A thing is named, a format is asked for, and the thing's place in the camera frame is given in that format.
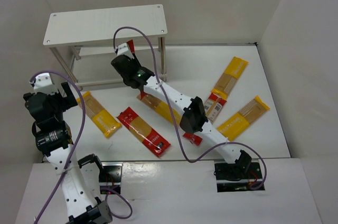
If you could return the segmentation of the red spaghetti bag top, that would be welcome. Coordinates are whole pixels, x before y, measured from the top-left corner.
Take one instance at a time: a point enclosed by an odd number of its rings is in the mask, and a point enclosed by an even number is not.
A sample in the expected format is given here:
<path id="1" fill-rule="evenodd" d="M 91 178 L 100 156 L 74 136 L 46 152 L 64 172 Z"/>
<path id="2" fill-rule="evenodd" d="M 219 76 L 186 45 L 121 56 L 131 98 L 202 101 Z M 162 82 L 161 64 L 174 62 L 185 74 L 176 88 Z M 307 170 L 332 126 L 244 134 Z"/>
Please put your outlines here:
<path id="1" fill-rule="evenodd" d="M 131 51 L 134 59 L 139 64 L 139 61 L 138 61 L 138 59 L 136 57 L 136 54 L 135 54 L 134 41 L 133 40 L 129 40 L 129 41 L 127 41 L 127 44 L 128 44 L 128 46 L 130 48 L 130 51 Z M 139 99 L 142 100 L 145 97 L 145 95 L 146 95 L 146 93 L 144 92 L 144 87 L 139 87 L 139 91 L 140 91 L 140 98 Z"/>

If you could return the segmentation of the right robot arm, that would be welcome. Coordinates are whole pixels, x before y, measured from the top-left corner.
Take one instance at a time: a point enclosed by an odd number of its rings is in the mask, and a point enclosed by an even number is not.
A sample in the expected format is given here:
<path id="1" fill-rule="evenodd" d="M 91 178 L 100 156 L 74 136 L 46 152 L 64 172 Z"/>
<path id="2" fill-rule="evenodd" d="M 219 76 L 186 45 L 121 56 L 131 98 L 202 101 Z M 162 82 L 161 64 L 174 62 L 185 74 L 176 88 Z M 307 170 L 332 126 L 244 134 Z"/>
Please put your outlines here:
<path id="1" fill-rule="evenodd" d="M 212 147 L 201 154 L 197 159 L 191 160 L 184 150 L 182 154 L 189 163 L 195 163 L 206 156 L 212 150 L 217 152 L 223 159 L 234 164 L 234 170 L 247 173 L 251 164 L 251 156 L 239 147 L 233 146 L 207 119 L 200 97 L 189 97 L 172 88 L 159 79 L 157 72 L 141 66 L 135 54 L 130 51 L 117 49 L 116 57 L 111 65 L 121 75 L 125 85 L 138 89 L 141 93 L 152 95 L 163 102 L 167 102 L 172 119 L 175 118 L 173 111 L 180 117 L 179 127 L 188 134 L 195 134 Z"/>

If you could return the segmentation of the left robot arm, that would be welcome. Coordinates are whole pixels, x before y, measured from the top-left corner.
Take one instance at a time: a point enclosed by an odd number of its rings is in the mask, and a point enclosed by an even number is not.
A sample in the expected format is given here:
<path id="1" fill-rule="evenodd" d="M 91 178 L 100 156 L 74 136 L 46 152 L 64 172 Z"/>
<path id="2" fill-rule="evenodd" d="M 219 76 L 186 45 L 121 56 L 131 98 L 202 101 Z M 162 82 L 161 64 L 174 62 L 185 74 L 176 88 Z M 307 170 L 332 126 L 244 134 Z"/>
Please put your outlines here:
<path id="1" fill-rule="evenodd" d="M 74 152 L 71 130 L 63 119 L 63 113 L 77 106 L 77 101 L 64 82 L 65 96 L 57 90 L 50 78 L 33 84 L 33 93 L 24 94 L 25 107 L 34 118 L 32 133 L 38 150 L 47 158 L 59 178 L 67 206 L 69 223 L 110 223 L 112 216 L 106 201 L 101 200 L 93 188 L 89 188 L 81 173 L 81 167 L 95 162 L 89 155 L 78 160 Z"/>

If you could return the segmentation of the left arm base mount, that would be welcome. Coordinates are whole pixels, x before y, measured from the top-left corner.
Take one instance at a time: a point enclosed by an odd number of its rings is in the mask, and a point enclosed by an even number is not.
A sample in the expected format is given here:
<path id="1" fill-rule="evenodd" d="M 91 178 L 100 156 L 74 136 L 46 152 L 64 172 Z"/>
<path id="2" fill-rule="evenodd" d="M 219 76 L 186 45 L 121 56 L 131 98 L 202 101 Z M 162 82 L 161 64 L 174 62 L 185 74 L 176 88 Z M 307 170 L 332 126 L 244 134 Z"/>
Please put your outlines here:
<path id="1" fill-rule="evenodd" d="M 103 163 L 103 171 L 100 171 L 99 174 L 99 186 L 101 195 L 111 194 L 110 191 L 104 190 L 104 188 L 110 188 L 118 193 L 121 192 L 122 171 L 122 163 Z"/>

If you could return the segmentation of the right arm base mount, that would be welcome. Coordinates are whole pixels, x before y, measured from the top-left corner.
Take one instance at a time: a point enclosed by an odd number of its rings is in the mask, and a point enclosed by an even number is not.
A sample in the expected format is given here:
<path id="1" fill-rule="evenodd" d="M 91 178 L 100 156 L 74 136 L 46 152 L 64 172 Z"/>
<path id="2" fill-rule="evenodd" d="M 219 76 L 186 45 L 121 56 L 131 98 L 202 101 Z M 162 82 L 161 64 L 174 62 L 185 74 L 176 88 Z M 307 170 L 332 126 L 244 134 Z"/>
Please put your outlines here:
<path id="1" fill-rule="evenodd" d="M 214 176 L 216 178 L 217 192 L 242 192 L 265 190 L 265 186 L 260 186 L 262 182 L 262 172 L 260 164 L 254 161 L 250 164 L 246 173 L 236 167 L 235 164 L 228 164 L 226 162 L 214 163 Z"/>

